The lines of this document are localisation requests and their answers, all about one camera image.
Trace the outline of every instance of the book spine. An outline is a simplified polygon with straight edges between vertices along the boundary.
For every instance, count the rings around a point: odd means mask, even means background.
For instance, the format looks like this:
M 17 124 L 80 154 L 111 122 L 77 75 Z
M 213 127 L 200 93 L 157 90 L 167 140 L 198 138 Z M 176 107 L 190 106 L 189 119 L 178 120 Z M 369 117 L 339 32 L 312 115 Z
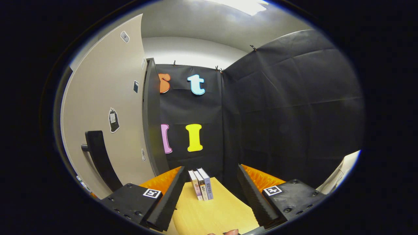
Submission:
M 212 185 L 210 183 L 210 178 L 205 179 L 205 184 L 206 184 L 206 191 L 208 194 L 208 199 L 211 200 L 213 199 L 213 193 L 212 193 Z
M 197 179 L 193 180 L 192 184 L 193 184 L 194 190 L 196 191 L 197 199 L 199 201 L 203 200 L 202 193 L 200 192 L 200 186 L 199 186 Z
M 204 180 L 199 181 L 199 185 L 200 185 L 200 191 L 202 192 L 202 197 L 203 197 L 203 200 L 204 200 L 204 201 L 209 200 L 209 198 L 208 198 L 208 194 L 207 194 L 207 192 L 206 192 L 206 185 L 205 185 L 205 181 L 204 181 Z

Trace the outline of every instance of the black metal block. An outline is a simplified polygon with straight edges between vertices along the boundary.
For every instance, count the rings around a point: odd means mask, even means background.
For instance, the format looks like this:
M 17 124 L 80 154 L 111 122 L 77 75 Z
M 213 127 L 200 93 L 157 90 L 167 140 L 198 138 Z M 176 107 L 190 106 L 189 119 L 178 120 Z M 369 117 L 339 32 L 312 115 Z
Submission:
M 268 227 L 287 221 L 281 213 L 276 213 L 273 207 L 263 198 L 250 176 L 241 165 L 238 165 L 237 177 L 260 226 Z
M 178 198 L 180 197 L 184 183 L 187 180 L 187 171 L 184 169 L 184 166 L 180 168 L 166 194 L 163 196 L 155 209 L 151 212 L 149 218 L 147 219 L 147 225 L 149 227 L 160 232 L 163 230 L 167 231 Z
M 263 190 L 263 196 L 277 213 L 291 220 L 313 208 L 325 195 L 294 179 Z
M 161 191 L 126 184 L 100 202 L 120 216 L 148 227 L 146 219 L 162 196 Z

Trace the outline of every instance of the white wall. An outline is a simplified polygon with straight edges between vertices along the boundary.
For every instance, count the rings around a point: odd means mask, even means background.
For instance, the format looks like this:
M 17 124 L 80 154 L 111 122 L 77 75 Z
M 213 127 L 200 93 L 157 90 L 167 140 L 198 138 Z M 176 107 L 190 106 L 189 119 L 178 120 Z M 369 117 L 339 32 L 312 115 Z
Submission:
M 192 65 L 226 69 L 247 53 L 239 49 L 195 38 L 153 37 L 143 38 L 146 58 L 156 64 Z

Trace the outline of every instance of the pink letter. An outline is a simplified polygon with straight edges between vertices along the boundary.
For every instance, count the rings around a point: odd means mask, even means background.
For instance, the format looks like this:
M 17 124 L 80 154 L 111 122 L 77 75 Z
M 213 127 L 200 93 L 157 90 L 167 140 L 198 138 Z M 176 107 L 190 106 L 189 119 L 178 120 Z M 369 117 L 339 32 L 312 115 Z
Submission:
M 173 149 L 170 148 L 168 145 L 168 138 L 167 138 L 167 130 L 168 130 L 167 124 L 161 124 L 161 134 L 163 135 L 163 145 L 164 145 L 164 151 L 165 153 L 171 153 Z

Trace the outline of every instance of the ceiling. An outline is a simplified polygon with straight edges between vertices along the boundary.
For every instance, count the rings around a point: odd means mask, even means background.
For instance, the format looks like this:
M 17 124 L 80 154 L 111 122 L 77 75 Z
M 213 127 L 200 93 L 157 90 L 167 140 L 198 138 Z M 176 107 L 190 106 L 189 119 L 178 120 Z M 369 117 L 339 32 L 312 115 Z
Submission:
M 143 13 L 143 38 L 187 37 L 228 45 L 245 52 L 280 36 L 310 29 L 308 23 L 273 4 L 254 16 L 229 6 L 203 0 L 160 0 L 133 10 L 99 32 L 104 36 L 135 15 Z

